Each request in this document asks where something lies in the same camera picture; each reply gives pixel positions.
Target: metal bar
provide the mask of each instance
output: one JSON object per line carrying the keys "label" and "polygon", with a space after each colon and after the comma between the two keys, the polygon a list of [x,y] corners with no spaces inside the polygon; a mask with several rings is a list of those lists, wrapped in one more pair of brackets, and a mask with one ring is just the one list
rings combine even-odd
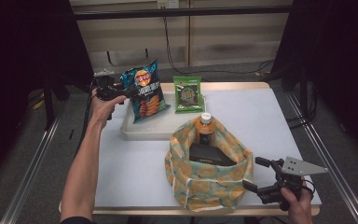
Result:
{"label": "metal bar", "polygon": [[128,10],[128,11],[75,12],[73,14],[73,17],[78,21],[85,21],[85,20],[107,20],[107,19],[129,19],[129,18],[151,18],[151,17],[288,13],[292,11],[310,10],[311,8],[313,7],[266,6],[266,7],[169,8],[169,9],[144,9],[144,10]]}
{"label": "metal bar", "polygon": [[[302,116],[300,104],[297,98],[292,94],[288,94],[289,101],[295,110],[296,114],[298,116]],[[348,182],[345,180],[342,173],[339,171],[336,163],[334,162],[333,158],[331,157],[330,153],[328,152],[327,148],[325,147],[322,139],[320,138],[319,134],[314,129],[313,125],[311,123],[307,123],[305,119],[301,120],[304,124],[304,129],[307,132],[310,141],[312,142],[313,146],[315,147],[315,150],[319,154],[319,157],[321,158],[324,165],[328,168],[329,174],[331,178],[333,179],[333,182],[335,183],[339,193],[342,196],[342,199],[350,209],[354,219],[356,220],[356,223],[358,223],[358,198],[351,189]]]}
{"label": "metal bar", "polygon": [[43,135],[39,147],[37,148],[36,153],[34,154],[34,158],[31,161],[31,164],[28,167],[28,170],[25,173],[25,176],[22,179],[20,186],[16,191],[16,194],[11,199],[9,206],[7,207],[7,210],[1,219],[0,222],[1,224],[16,223],[20,215],[21,209],[24,206],[25,200],[31,190],[31,186],[34,183],[34,179],[36,178],[36,174],[40,167],[40,164],[43,158],[45,157],[45,154],[48,150],[48,146],[55,134],[55,131],[57,130],[61,115],[64,110],[64,106],[65,105],[62,106],[62,109],[60,110],[56,119],[50,126],[50,129],[45,131],[45,134]]}

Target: white tray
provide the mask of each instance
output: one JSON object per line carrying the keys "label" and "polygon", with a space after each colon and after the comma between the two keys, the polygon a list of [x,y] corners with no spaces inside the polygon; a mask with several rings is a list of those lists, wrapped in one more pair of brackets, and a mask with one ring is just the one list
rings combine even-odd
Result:
{"label": "white tray", "polygon": [[171,106],[170,108],[143,119],[139,123],[133,123],[132,104],[128,103],[126,117],[120,128],[128,140],[170,140],[171,134],[177,128],[202,113],[175,114],[174,92],[164,92],[164,99],[166,104]]}

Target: snack package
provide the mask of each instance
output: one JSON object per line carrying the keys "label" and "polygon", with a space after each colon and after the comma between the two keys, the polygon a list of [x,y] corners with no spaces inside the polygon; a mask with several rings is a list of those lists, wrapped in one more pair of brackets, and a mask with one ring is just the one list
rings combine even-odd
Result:
{"label": "snack package", "polygon": [[139,90],[139,94],[131,98],[132,109],[135,115],[134,123],[170,107],[165,103],[158,81],[157,61],[153,61],[146,67],[128,70],[121,75],[120,80],[125,89],[134,85]]}
{"label": "snack package", "polygon": [[175,85],[175,113],[197,113],[203,111],[203,98],[200,92],[201,77],[173,77]]}

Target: gray carpet floor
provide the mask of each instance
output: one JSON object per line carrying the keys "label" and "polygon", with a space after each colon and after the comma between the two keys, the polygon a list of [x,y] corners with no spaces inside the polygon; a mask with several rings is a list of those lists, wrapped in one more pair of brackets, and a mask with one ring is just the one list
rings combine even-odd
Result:
{"label": "gray carpet floor", "polygon": [[[183,68],[181,70],[186,72],[199,70],[253,71],[258,69],[258,65],[259,63],[215,65]],[[177,75],[172,69],[159,71],[161,82],[172,82],[172,75]],[[204,81],[259,80],[259,77],[253,73],[209,72],[196,73],[195,75],[201,75]],[[287,118],[295,117],[296,114],[289,103],[287,92],[283,92],[281,88],[281,81],[271,81],[269,85],[275,92],[283,114]],[[68,87],[68,90],[70,90],[71,96],[67,102],[54,100],[55,112],[57,115],[61,112],[61,118],[44,159],[37,169],[37,176],[31,183],[31,189],[26,192],[26,200],[23,204],[19,204],[21,211],[15,217],[17,222],[13,223],[59,222],[58,206],[62,196],[62,188],[80,138],[87,99],[87,94],[73,87]],[[294,94],[298,94],[298,87],[295,88]],[[324,141],[324,145],[329,150],[340,172],[358,197],[358,144],[356,139],[350,134],[341,131],[339,127],[340,121],[328,105],[324,103],[322,97],[318,97],[317,114],[312,124]],[[29,109],[22,119],[17,133],[17,141],[0,167],[0,221],[45,134],[45,125],[46,113],[43,105],[37,110]],[[295,128],[292,130],[292,134],[303,159],[323,165],[304,128]],[[320,214],[314,217],[315,223],[356,223],[350,209],[329,175],[316,175],[312,180],[323,202]],[[127,217],[95,216],[94,220],[99,224],[126,223]],[[271,217],[266,217],[263,218],[261,223],[278,222]]]}

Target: table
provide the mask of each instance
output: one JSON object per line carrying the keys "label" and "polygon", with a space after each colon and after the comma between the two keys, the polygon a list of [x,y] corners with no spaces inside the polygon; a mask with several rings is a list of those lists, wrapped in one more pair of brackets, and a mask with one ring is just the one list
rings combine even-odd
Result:
{"label": "table", "polygon": [[[164,92],[172,83],[161,83]],[[269,85],[262,82],[201,83],[208,111],[219,119],[254,156],[277,160],[291,156],[302,160],[282,111]],[[173,198],[165,176],[164,157],[169,141],[128,141],[120,131],[126,106],[116,111],[103,129],[100,173],[94,214],[128,216],[280,216],[286,215],[276,203],[262,204],[246,192],[237,209],[194,213],[180,207]],[[272,169],[255,165],[254,183],[258,187],[275,182]],[[311,202],[312,215],[320,211],[317,192]]]}

